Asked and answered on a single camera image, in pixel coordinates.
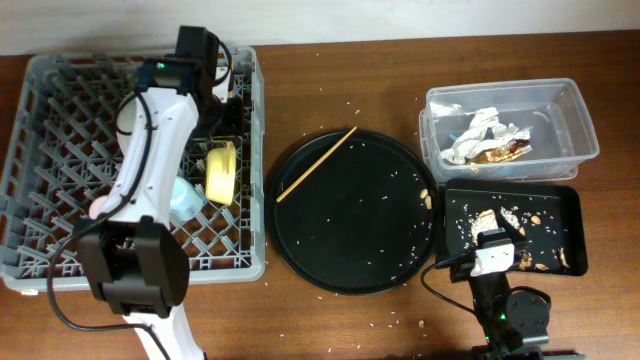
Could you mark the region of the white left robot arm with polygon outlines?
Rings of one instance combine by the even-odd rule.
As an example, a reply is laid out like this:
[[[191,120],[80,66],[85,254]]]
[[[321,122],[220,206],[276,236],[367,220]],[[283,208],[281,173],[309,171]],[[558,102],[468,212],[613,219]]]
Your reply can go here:
[[[74,226],[75,246],[93,296],[123,317],[112,330],[134,330],[151,359],[203,359],[184,299],[189,258],[170,231],[172,189],[187,143],[244,130],[243,101],[214,90],[230,87],[216,75],[228,47],[204,27],[181,26],[175,51],[144,61],[129,103],[134,106],[127,153],[94,218]]]

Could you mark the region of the wooden chopstick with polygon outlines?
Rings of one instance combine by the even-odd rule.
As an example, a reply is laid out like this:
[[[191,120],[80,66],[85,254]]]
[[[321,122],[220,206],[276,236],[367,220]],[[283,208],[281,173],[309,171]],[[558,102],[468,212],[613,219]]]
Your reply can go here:
[[[329,148],[318,160],[316,160],[307,170],[305,170],[286,190],[284,190],[277,198],[276,202],[282,202],[290,193],[292,193],[306,178],[321,166],[351,135],[358,130],[354,126],[344,136],[342,136],[331,148]]]
[[[227,141],[224,148],[224,167],[227,175],[231,174],[231,167],[235,157],[235,147],[232,141]]]

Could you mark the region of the white paper napkin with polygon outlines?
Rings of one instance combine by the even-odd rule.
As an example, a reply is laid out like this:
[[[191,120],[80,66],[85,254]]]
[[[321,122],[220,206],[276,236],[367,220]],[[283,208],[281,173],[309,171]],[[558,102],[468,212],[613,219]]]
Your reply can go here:
[[[468,160],[511,140],[530,141],[530,127],[520,128],[513,123],[505,125],[499,120],[499,112],[495,107],[482,108],[471,115],[468,129],[457,136],[449,148],[440,151],[440,158],[445,163],[456,166],[481,165],[469,164]]]

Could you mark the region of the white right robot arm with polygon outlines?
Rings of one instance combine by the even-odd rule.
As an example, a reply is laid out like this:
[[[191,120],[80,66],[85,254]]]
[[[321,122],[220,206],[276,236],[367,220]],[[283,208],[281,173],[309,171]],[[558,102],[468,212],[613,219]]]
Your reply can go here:
[[[507,273],[516,267],[518,237],[504,228],[482,231],[478,245],[429,265],[420,275],[421,284],[441,300],[471,313],[481,326],[486,343],[474,346],[469,357],[477,360],[584,359],[571,351],[545,352],[549,343],[547,327],[551,297],[528,286],[512,287]],[[426,275],[455,265],[470,265],[466,280],[473,306],[464,306],[434,290]]]

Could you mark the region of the grey round plate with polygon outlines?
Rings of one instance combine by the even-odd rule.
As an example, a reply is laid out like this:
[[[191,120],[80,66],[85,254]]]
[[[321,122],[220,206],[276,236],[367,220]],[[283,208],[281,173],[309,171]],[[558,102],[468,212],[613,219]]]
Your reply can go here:
[[[120,103],[116,115],[116,138],[123,155],[128,151],[135,126],[136,100],[135,94],[130,92]]]

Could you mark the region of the brown gold snack wrapper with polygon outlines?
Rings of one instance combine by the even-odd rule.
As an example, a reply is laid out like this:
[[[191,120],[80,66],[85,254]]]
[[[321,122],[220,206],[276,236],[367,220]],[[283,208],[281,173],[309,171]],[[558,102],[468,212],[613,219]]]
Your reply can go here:
[[[493,164],[511,162],[532,150],[529,140],[511,140],[506,144],[480,152],[468,160],[469,164]]]

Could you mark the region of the light blue plastic cup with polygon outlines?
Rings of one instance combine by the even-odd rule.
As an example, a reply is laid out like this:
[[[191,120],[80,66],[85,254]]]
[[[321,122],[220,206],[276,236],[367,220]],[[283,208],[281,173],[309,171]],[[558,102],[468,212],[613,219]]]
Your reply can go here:
[[[177,177],[170,198],[170,215],[185,222],[193,219],[204,206],[204,199],[187,180]]]

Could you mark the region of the pink plastic cup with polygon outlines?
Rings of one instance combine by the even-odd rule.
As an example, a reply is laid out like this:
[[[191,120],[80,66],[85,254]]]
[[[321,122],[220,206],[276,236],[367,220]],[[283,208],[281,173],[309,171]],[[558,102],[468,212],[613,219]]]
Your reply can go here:
[[[102,213],[102,207],[105,204],[108,197],[106,195],[96,198],[89,207],[89,217],[93,220],[97,219]]]

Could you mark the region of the yellow plastic bowl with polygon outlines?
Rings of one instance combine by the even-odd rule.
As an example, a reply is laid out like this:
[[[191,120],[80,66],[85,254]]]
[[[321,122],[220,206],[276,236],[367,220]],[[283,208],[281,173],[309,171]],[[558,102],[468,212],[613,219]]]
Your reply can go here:
[[[206,156],[205,196],[208,200],[230,206],[235,193],[236,148],[231,174],[225,173],[224,148],[226,141],[218,142],[217,147]]]

